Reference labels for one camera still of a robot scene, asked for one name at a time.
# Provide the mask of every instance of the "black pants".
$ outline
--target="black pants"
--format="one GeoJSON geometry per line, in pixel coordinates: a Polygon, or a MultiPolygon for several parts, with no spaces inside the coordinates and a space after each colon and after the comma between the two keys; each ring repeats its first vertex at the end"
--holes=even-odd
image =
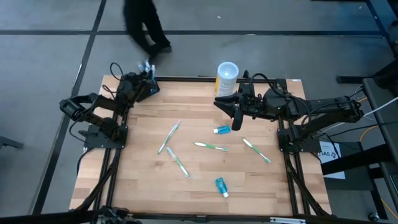
{"type": "Polygon", "coordinates": [[[159,47],[170,45],[152,0],[124,0],[123,14],[128,34],[149,55],[158,54],[159,47]],[[150,38],[158,47],[149,45],[142,24],[145,24],[150,38]]]}

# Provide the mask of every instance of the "wooden table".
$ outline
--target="wooden table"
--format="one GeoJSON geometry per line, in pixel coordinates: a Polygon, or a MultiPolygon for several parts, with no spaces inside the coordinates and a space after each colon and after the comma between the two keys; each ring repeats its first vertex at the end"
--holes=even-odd
{"type": "MultiPolygon", "coordinates": [[[[114,91],[118,81],[104,76],[103,84],[114,91]]],[[[293,95],[304,98],[300,80],[287,80],[287,85],[293,95]]],[[[159,93],[136,103],[130,110],[128,139],[121,154],[113,206],[128,208],[132,213],[292,214],[283,154],[276,136],[278,122],[246,116],[240,131],[213,134],[214,128],[232,122],[213,105],[214,83],[159,82],[159,86],[159,93]],[[166,150],[157,155],[178,120],[182,123],[168,146],[189,171],[189,179],[166,150]],[[260,155],[245,146],[243,136],[272,163],[266,164],[260,155]],[[229,151],[198,147],[193,142],[227,147],[229,151]],[[216,188],[215,180],[219,177],[226,182],[228,198],[223,198],[216,188]]],[[[268,85],[257,83],[255,89],[256,93],[264,94],[268,85]]],[[[100,93],[110,97],[102,89],[100,93]]],[[[112,117],[111,111],[102,108],[95,113],[112,117]]],[[[95,149],[82,160],[70,208],[79,206],[96,185],[103,156],[104,149],[95,149]]],[[[306,186],[323,209],[330,212],[319,160],[307,153],[300,156],[306,186]]],[[[303,213],[300,191],[295,188],[298,208],[303,213]]],[[[105,187],[102,204],[107,191],[105,187]]]]}

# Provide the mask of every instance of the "white label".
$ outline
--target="white label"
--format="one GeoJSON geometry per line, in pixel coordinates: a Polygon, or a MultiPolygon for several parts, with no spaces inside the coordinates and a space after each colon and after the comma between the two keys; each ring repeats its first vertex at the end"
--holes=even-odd
{"type": "MultiPolygon", "coordinates": [[[[338,156],[336,155],[333,145],[330,142],[320,141],[319,144],[321,145],[322,152],[318,153],[318,157],[319,157],[319,159],[321,159],[322,163],[326,163],[326,162],[338,159],[338,156]]],[[[335,146],[336,146],[338,155],[341,157],[340,145],[338,143],[335,143],[335,146]]],[[[344,171],[337,172],[334,174],[324,175],[324,177],[334,178],[334,179],[345,179],[346,178],[344,171]]]]}
{"type": "Polygon", "coordinates": [[[233,93],[236,80],[220,80],[218,87],[218,96],[229,96],[233,93]]]}

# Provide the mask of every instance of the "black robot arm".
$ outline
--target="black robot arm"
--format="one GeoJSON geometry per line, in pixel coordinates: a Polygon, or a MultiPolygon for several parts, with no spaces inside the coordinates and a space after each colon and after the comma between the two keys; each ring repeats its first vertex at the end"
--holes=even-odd
{"type": "Polygon", "coordinates": [[[85,96],[75,96],[60,102],[60,109],[71,120],[75,122],[86,121],[92,124],[88,131],[79,131],[81,135],[88,138],[95,138],[91,141],[94,146],[105,147],[124,147],[126,142],[126,126],[119,124],[112,118],[101,118],[94,114],[97,107],[104,108],[123,116],[129,108],[134,106],[135,102],[140,102],[147,97],[157,93],[159,86],[152,75],[152,70],[142,72],[139,75],[130,72],[120,78],[116,97],[108,99],[102,95],[90,93],[85,96]],[[91,106],[85,108],[83,103],[91,103],[91,106]]]}
{"type": "Polygon", "coordinates": [[[337,122],[355,123],[363,112],[358,102],[348,96],[321,100],[304,100],[270,84],[264,96],[255,94],[254,85],[240,83],[238,91],[229,96],[216,97],[214,105],[233,118],[232,130],[241,129],[243,116],[275,121],[282,118],[290,126],[278,131],[281,149],[302,151],[303,140],[309,135],[337,122]],[[306,116],[301,125],[293,122],[306,116]]]}

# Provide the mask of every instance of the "gray floor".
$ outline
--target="gray floor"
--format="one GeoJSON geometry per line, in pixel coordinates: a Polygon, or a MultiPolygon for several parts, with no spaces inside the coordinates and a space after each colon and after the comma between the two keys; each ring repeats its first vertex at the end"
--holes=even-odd
{"type": "MultiPolygon", "coordinates": [[[[310,0],[156,0],[165,30],[377,30],[365,3],[310,0]]],[[[394,19],[386,1],[373,1],[389,27],[394,19]]],[[[100,0],[3,0],[0,30],[91,30],[100,0]]],[[[100,30],[123,30],[122,0],[108,0],[100,30]]],[[[393,59],[382,38],[258,35],[170,35],[173,53],[157,68],[162,76],[215,76],[218,64],[271,78],[303,80],[308,99],[350,95],[357,85],[338,85],[336,75],[371,75],[393,59]]],[[[58,102],[73,86],[88,41],[87,35],[0,35],[0,135],[24,142],[25,148],[0,151],[0,217],[29,213],[62,114],[58,102]]],[[[79,94],[98,92],[109,64],[136,70],[144,55],[126,35],[97,36],[79,94]]],[[[365,111],[370,107],[364,103],[365,111]]],[[[349,127],[372,124],[364,119],[349,127]]],[[[78,124],[76,130],[86,124],[78,124]]],[[[356,141],[361,131],[338,141],[356,141]]],[[[366,148],[382,142],[369,133],[366,148]]],[[[44,212],[68,209],[82,145],[66,136],[44,212]]],[[[383,199],[392,207],[382,180],[383,199]]],[[[329,190],[333,213],[366,220],[374,211],[369,192],[329,190]]]]}

